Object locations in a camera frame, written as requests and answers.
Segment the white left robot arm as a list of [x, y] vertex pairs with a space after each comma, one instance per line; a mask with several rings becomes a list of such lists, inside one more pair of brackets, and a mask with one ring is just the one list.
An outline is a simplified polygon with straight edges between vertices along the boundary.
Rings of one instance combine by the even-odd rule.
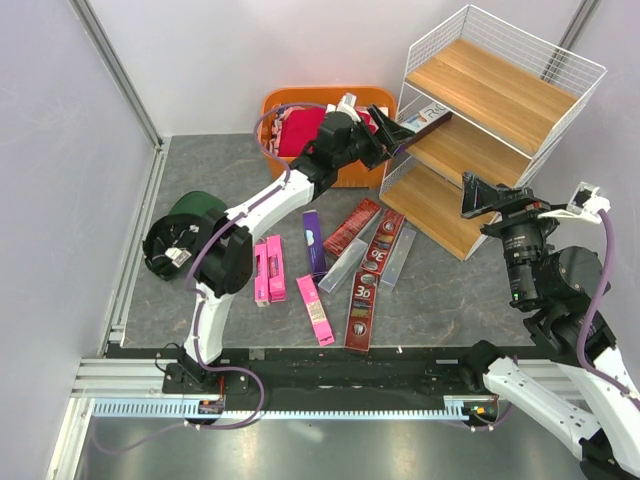
[[337, 181], [339, 170], [354, 162], [372, 170], [404, 150], [415, 133], [372, 105], [371, 131], [351, 107], [325, 113], [316, 137], [285, 164], [284, 173], [244, 203], [225, 212], [211, 210], [199, 228], [187, 288], [196, 296], [185, 356], [192, 362], [185, 382], [198, 393], [216, 388], [222, 337], [236, 294], [252, 279], [255, 241], [291, 212], [313, 202]]

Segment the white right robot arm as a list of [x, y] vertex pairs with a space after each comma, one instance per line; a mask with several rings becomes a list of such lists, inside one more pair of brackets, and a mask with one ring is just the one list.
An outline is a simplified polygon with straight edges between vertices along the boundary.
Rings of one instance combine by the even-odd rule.
[[[599, 312], [615, 254], [609, 200], [585, 182], [568, 203], [551, 204], [528, 187], [493, 185], [471, 172], [462, 181], [463, 218], [500, 216], [481, 232], [502, 243], [511, 307], [526, 314], [538, 352], [569, 378], [588, 408], [542, 386], [487, 341], [460, 359], [460, 386], [473, 394], [486, 390], [526, 413], [572, 452], [586, 478], [638, 478], [639, 391]], [[554, 250], [548, 238], [563, 220], [602, 225], [605, 256], [581, 246]]]

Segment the purple white toothpaste box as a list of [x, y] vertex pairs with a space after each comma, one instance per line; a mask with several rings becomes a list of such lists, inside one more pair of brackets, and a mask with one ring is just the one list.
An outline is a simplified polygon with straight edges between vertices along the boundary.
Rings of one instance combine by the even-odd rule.
[[435, 129], [449, 121], [453, 112], [437, 102], [431, 102], [419, 110], [411, 113], [404, 113], [401, 116], [400, 125], [415, 132], [414, 138], [417, 143], [423, 137], [429, 135]]

